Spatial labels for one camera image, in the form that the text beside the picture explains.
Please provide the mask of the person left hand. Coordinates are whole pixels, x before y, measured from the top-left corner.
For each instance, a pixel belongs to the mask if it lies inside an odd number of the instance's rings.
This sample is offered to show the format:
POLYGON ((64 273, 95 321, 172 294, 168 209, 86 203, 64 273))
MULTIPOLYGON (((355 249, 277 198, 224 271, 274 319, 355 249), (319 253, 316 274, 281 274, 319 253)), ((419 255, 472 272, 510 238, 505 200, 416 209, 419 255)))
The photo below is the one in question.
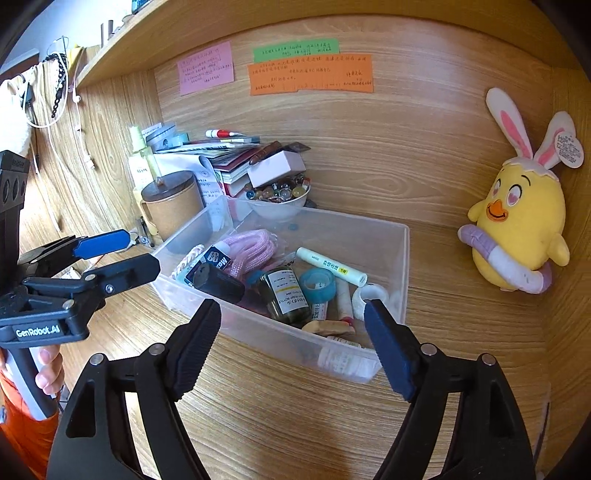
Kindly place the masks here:
POLYGON ((46 395, 57 394, 64 385, 63 356, 59 345, 43 346, 39 349, 37 358, 41 367, 35 382, 46 395))

